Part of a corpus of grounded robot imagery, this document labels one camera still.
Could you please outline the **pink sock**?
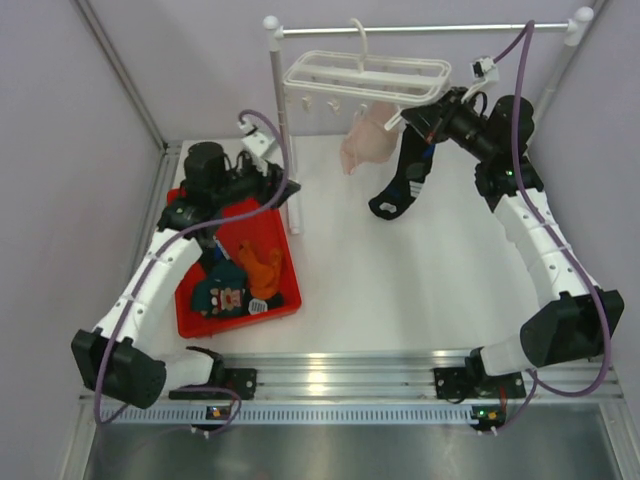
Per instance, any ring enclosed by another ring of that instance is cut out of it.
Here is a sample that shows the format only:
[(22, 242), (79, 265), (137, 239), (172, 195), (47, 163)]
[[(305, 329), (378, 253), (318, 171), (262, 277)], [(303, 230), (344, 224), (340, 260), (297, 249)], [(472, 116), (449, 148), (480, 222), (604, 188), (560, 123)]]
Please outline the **pink sock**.
[(340, 146), (340, 160), (345, 175), (351, 175), (363, 163), (381, 164), (394, 153), (399, 129), (386, 130), (386, 123), (397, 113), (394, 104), (374, 101), (361, 105), (354, 113), (351, 128)]

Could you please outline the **white plastic clip hanger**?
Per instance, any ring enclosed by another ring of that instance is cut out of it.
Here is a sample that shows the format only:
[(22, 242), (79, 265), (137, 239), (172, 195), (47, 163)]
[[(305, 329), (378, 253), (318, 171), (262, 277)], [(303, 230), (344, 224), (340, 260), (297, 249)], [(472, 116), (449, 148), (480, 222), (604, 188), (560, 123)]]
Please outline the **white plastic clip hanger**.
[(312, 50), (283, 75), (288, 90), (383, 102), (399, 108), (431, 104), (450, 86), (446, 60), (373, 55), (362, 23), (352, 18), (360, 37), (358, 53)]

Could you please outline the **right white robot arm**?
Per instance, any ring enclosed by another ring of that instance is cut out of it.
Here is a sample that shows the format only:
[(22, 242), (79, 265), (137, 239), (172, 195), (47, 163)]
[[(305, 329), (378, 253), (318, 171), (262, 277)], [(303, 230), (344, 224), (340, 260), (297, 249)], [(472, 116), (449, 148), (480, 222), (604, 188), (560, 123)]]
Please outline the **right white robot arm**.
[(519, 252), (540, 307), (508, 338), (471, 351), (465, 360), (469, 389), (486, 397), (508, 374), (606, 359), (624, 301), (586, 272), (551, 212), (527, 157), (535, 130), (532, 104), (507, 95), (484, 114), (476, 111), (465, 88), (455, 87), (432, 104), (402, 110), (401, 116), (428, 146), (451, 140), (476, 159), (476, 189)]

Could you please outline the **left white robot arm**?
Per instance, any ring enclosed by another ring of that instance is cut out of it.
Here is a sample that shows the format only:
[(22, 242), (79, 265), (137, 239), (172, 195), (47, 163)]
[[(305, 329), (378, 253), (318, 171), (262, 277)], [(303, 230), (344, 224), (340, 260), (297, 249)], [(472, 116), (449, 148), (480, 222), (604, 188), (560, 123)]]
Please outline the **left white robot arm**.
[(282, 150), (281, 163), (270, 160), (274, 148), (283, 146), (281, 138), (248, 143), (234, 168), (227, 166), (218, 143), (190, 148), (179, 195), (163, 210), (135, 274), (94, 329), (80, 330), (72, 340), (73, 356), (96, 408), (104, 396), (146, 409), (163, 393), (181, 388), (194, 388), (205, 397), (223, 391), (226, 374), (217, 367), (219, 355), (189, 348), (173, 360), (154, 359), (146, 342), (214, 230), (276, 210), (299, 191), (290, 178), (288, 151)]

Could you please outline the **red plastic tray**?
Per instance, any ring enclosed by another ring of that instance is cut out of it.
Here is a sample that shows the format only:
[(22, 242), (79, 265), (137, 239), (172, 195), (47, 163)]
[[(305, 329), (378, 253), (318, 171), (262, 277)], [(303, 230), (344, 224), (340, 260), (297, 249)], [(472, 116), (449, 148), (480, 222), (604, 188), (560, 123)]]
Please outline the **red plastic tray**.
[(257, 299), (249, 290), (247, 277), (244, 311), (239, 317), (205, 318), (193, 312), (190, 307), (195, 285), (206, 277), (197, 261), (186, 273), (175, 292), (175, 311), (180, 336), (184, 338), (213, 336), (261, 321), (291, 315), (299, 310), (302, 304), (301, 295), (287, 235), (277, 210), (267, 210), (247, 220), (226, 224), (212, 234), (211, 238), (213, 236), (219, 238), (231, 255), (233, 263), (241, 269), (243, 268), (238, 259), (238, 251), (243, 241), (249, 241), (253, 245), (262, 262), (267, 261), (271, 249), (281, 249), (283, 262), (279, 292), (269, 300)]

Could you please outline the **orange sock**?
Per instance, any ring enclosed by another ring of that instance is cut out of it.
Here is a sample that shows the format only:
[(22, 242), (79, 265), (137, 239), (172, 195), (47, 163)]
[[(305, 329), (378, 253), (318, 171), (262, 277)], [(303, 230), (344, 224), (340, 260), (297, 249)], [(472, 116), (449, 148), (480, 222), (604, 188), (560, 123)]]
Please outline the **orange sock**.
[(249, 290), (253, 297), (269, 300), (279, 292), (283, 251), (273, 248), (266, 262), (262, 262), (249, 241), (239, 246), (238, 259), (248, 277)]

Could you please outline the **dark green reindeer sock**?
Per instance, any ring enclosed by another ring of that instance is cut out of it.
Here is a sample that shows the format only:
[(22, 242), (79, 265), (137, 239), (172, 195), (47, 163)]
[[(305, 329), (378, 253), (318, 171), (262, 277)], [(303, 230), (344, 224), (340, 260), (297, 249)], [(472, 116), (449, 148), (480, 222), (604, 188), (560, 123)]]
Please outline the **dark green reindeer sock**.
[(244, 311), (246, 272), (230, 260), (218, 263), (197, 283), (191, 310), (205, 318), (235, 318)]

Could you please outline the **metal drying rack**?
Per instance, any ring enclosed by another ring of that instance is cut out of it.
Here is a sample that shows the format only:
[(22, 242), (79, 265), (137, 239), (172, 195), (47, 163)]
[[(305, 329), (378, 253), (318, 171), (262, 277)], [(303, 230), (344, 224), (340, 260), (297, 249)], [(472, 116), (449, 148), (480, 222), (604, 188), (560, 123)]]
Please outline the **metal drying rack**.
[[(546, 114), (560, 84), (574, 57), (580, 49), (583, 39), (588, 36), (592, 24), (600, 16), (605, 1), (594, 1), (589, 6), (577, 9), (573, 16), (562, 22), (542, 22), (535, 26), (539, 32), (562, 33), (564, 35), (563, 49), (555, 61), (555, 67), (550, 74), (546, 85), (536, 100), (534, 106), (534, 118), (541, 120)], [(282, 42), (286, 38), (307, 38), (316, 36), (350, 36), (361, 37), (362, 52), (352, 57), (358, 65), (358, 70), (364, 70), (364, 63), (368, 58), (368, 38), (374, 35), (429, 35), (429, 34), (470, 34), (490, 32), (515, 32), (525, 27), (519, 23), (479, 23), (479, 24), (431, 24), (431, 25), (402, 25), (402, 26), (372, 26), (365, 27), (355, 18), (350, 20), (348, 27), (313, 27), (313, 28), (285, 28), (278, 18), (267, 16), (263, 20), (263, 27), (268, 37), (270, 61), (275, 92), (276, 109), (280, 134), (286, 143), (288, 154), (293, 153), (291, 147), (291, 135), (289, 132), (289, 120), (287, 117), (287, 97), (289, 90), (320, 92), (338, 97), (354, 97), (365, 100), (390, 101), (387, 94), (374, 93), (371, 89), (363, 87), (341, 87), (326, 82), (308, 81), (302, 85), (290, 85), (287, 72), (283, 69)]]

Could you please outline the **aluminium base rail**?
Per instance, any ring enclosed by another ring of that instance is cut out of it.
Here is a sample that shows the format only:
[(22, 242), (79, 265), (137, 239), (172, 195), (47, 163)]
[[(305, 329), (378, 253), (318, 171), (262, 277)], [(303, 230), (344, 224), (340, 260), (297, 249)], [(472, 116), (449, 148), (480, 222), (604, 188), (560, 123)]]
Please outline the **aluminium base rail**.
[[(223, 355), (226, 368), (254, 368), (258, 372), (254, 401), (446, 401), (436, 397), (433, 369), (463, 367), (468, 351), (433, 350), (401, 353), (310, 353)], [(167, 357), (166, 385), (160, 380), (135, 380), (138, 391), (103, 395), (139, 408), (149, 408), (158, 399), (169, 399)], [(561, 390), (587, 387), (599, 372), (600, 357), (545, 367), (538, 376)], [(584, 401), (622, 398), (612, 367), (604, 383)]]

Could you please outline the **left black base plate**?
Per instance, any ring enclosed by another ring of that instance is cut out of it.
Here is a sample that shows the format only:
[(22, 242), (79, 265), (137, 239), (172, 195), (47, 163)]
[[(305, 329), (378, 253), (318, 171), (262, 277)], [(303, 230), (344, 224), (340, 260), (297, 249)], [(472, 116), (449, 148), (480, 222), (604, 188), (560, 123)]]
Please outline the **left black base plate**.
[(231, 399), (231, 396), (224, 392), (213, 392), (211, 388), (215, 387), (233, 391), (242, 400), (252, 400), (257, 388), (257, 376), (258, 372), (254, 368), (226, 368), (224, 376), (219, 381), (206, 384), (207, 390), (203, 390), (202, 385), (182, 387), (170, 391), (168, 397), (171, 400)]

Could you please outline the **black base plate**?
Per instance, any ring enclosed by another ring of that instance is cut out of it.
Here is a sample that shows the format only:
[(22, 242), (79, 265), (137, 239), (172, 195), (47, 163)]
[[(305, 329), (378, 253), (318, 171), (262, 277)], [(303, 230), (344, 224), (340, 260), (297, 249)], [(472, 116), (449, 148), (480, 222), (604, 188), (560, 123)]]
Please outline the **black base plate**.
[(242, 400), (252, 400), (257, 388), (257, 376), (258, 372), (254, 368), (226, 368), (224, 376), (219, 381), (206, 384), (207, 390), (203, 390), (202, 385), (182, 387), (170, 391), (168, 397), (171, 400), (231, 399), (231, 396), (224, 392), (213, 392), (211, 388), (215, 387), (233, 391)]
[(468, 399), (524, 399), (527, 395), (520, 373), (475, 378), (463, 367), (439, 367), (433, 369), (433, 375), (436, 397), (451, 403)]

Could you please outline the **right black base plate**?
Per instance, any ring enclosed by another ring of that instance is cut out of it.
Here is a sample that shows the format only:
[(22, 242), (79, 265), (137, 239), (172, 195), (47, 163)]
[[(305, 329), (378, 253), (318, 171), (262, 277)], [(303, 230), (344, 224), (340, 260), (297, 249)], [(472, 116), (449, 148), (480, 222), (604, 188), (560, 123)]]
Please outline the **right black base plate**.
[(439, 367), (433, 369), (433, 375), (436, 397), (451, 403), (468, 399), (524, 399), (527, 395), (520, 373), (475, 378), (463, 367)]

